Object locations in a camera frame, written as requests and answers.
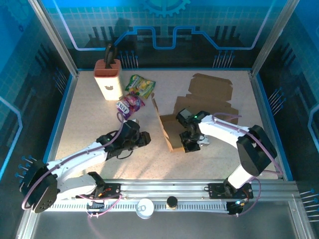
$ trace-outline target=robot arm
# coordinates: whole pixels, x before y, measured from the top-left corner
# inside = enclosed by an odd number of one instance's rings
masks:
[[[185,152],[200,150],[198,142],[205,135],[218,138],[238,150],[241,164],[224,181],[225,192],[230,197],[247,182],[259,176],[271,163],[266,153],[246,132],[254,135],[273,158],[277,156],[275,148],[260,126],[255,125],[251,128],[237,126],[217,119],[207,112],[201,111],[197,115],[193,115],[186,109],[179,112],[176,119],[187,129],[186,132],[180,134]]]
[[[97,197],[105,190],[103,179],[96,173],[90,172],[77,178],[71,178],[74,173],[81,172],[90,166],[102,163],[112,157],[119,156],[122,151],[132,151],[143,147],[151,141],[148,132],[139,131],[140,126],[133,120],[126,121],[123,124],[122,131],[113,143],[106,145],[111,141],[117,131],[110,132],[99,137],[96,142],[90,146],[60,160],[50,161],[44,164],[42,161],[35,161],[24,176],[20,184],[20,192],[24,196],[29,192],[33,184],[48,170],[59,165],[52,173],[47,175],[40,184],[32,191],[27,202],[36,213],[45,211],[56,199],[75,197],[77,195],[91,195]],[[82,155],[61,165],[65,159],[83,152]]]

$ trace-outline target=glass panel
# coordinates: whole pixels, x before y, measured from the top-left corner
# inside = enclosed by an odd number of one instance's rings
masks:
[[[252,67],[286,0],[43,0],[78,68]]]
[[[319,191],[318,11],[317,0],[299,2],[260,71],[300,192],[311,188]]]
[[[0,1],[0,29],[0,237],[11,239],[22,157],[43,159],[70,74],[28,1]]]

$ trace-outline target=brown cardboard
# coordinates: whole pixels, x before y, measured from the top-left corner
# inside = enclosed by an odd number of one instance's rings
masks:
[[[232,85],[230,80],[197,73],[190,80],[188,91],[194,95],[214,96],[217,100],[229,101],[233,93]]]
[[[200,111],[214,113],[229,113],[238,115],[238,110],[231,107],[227,101],[231,100],[233,87],[230,80],[207,76],[203,74],[195,74],[190,81],[189,92],[185,97],[178,96],[172,115],[159,115],[159,109],[155,101],[154,93],[151,94],[152,103],[155,107],[160,125],[163,130],[170,152],[181,152],[184,148],[181,144],[179,134],[184,132],[184,127],[176,120],[176,115],[183,109],[188,109],[196,114]],[[226,120],[226,116],[217,116],[222,120]]]

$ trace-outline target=speckled countertop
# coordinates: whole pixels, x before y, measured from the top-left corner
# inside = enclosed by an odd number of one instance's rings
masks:
[[[171,114],[177,96],[185,96],[192,76],[201,73],[226,78],[233,83],[230,103],[242,117],[238,124],[262,126],[256,100],[246,71],[124,71],[127,82],[132,74],[139,74],[157,82],[156,101],[161,115]],[[237,150],[229,144],[210,138],[211,144],[193,153],[170,153],[151,99],[134,114],[141,131],[147,131],[152,141],[124,160],[112,158],[92,166],[78,175],[96,171],[104,179],[224,179],[239,165]],[[99,136],[118,129],[114,101],[105,101],[93,72],[81,72],[64,126],[56,159],[79,151]],[[265,174],[261,178],[276,178]]]

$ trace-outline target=black bottle cap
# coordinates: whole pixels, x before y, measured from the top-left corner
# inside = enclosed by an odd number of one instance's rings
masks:
[[[173,197],[173,196],[170,196],[167,201],[166,201],[167,205],[170,207],[170,208],[175,208],[177,206],[177,198],[176,197]]]

